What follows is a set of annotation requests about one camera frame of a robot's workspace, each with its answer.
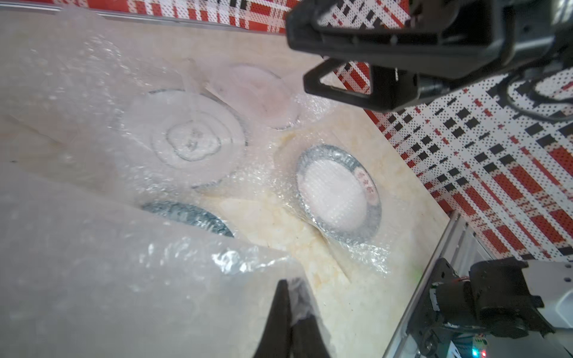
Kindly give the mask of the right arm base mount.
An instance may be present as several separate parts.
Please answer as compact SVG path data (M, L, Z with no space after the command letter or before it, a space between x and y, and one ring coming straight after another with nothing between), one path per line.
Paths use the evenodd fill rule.
M424 357L446 357L463 336L520 340L540 334L572 354L572 264L514 257L473 264L459 276L434 264L406 332Z

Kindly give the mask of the white embossed plate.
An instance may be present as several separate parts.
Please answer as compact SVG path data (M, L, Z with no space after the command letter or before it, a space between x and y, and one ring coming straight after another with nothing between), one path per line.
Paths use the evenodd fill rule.
M180 89L136 98L119 124L131 140L128 155L161 180L197 187L220 182L246 156L246 133L231 109Z

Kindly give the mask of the green rimmed plate front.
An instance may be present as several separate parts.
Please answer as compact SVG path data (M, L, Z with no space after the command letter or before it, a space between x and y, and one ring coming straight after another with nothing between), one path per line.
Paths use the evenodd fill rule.
M233 231L222 219L208 210L192 204L175 201L152 201L142 205L141 209L165 219L201 228L212 234L234 238Z

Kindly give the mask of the pink plate in wrap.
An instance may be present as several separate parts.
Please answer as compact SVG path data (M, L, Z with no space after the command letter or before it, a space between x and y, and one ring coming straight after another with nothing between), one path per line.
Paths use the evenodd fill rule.
M207 89L253 123L286 130L298 125L301 113L286 82L263 67L228 64L217 68Z

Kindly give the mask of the green rimmed plate right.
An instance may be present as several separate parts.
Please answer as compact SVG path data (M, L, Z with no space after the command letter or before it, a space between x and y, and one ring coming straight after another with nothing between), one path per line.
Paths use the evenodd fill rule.
M303 151L296 193L305 216L330 240L354 245L374 238L382 206L372 176L356 157L322 144Z

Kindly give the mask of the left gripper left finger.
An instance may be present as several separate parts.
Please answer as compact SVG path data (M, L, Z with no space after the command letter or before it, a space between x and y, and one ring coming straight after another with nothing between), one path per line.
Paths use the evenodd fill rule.
M292 343L291 320L292 310L288 281L279 280L267 317L267 323L254 358L290 357Z

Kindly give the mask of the green rimmed plate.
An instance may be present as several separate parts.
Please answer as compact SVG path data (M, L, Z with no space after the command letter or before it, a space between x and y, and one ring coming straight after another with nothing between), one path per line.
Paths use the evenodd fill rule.
M152 201L142 205L141 209L165 219L201 228L212 234L234 238L233 231L222 219L208 210L192 204L175 201Z
M356 157L322 144L303 151L296 193L305 216L330 240L354 245L374 238L382 206L372 176Z

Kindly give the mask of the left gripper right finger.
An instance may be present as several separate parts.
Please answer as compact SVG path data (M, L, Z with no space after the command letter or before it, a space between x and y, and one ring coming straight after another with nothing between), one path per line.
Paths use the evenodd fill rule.
M319 327L312 292L304 279L288 281L292 357L330 357Z

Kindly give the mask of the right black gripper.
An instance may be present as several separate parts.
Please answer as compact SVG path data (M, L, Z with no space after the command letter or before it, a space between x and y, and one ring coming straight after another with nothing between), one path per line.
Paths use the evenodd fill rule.
M331 28L334 1L302 1L286 18L291 49L323 56L304 90L377 112L395 112L501 76L499 96L523 81L527 97L572 66L570 1L415 1L404 28Z

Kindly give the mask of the bubble wrap sheet front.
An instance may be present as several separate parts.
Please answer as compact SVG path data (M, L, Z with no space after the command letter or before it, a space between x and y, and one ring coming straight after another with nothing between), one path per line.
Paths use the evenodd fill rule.
M292 279L284 251L1 166L3 357L254 357Z

